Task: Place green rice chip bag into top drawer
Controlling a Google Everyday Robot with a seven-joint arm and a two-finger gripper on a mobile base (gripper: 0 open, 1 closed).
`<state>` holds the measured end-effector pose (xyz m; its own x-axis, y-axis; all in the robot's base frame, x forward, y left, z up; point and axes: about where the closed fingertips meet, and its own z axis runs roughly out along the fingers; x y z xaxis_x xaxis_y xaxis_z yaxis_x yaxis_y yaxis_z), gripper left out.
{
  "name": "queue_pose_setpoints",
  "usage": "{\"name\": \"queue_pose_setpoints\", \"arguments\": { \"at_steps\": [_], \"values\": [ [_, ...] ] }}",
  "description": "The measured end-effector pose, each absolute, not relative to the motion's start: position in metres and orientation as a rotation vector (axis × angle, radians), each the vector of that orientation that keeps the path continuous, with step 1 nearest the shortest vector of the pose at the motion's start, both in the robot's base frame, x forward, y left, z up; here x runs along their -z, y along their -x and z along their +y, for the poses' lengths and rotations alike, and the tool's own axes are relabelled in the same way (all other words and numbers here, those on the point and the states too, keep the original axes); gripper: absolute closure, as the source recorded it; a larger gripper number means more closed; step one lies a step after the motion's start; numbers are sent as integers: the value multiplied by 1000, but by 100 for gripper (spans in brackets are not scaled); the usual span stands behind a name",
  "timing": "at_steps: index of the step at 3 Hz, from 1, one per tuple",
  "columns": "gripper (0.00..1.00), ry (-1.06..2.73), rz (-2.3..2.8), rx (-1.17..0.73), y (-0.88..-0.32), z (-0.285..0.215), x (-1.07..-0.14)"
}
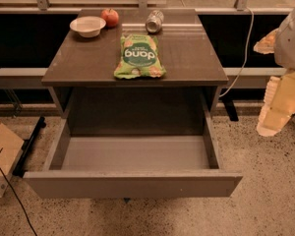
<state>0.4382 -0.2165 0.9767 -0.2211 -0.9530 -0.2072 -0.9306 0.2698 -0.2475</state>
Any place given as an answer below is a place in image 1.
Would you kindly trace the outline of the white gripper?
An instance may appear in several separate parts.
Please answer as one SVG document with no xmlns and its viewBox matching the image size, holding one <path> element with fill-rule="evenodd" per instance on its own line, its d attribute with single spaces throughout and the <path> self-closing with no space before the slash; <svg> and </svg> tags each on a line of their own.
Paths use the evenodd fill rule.
<svg viewBox="0 0 295 236">
<path fill-rule="evenodd" d="M 260 54 L 274 52 L 275 63 L 295 70 L 295 8 L 280 24 L 258 41 L 253 50 Z M 295 114 L 295 71 L 282 77 L 271 77 L 266 85 L 264 105 L 257 132 L 271 137 L 280 132 Z"/>
</svg>

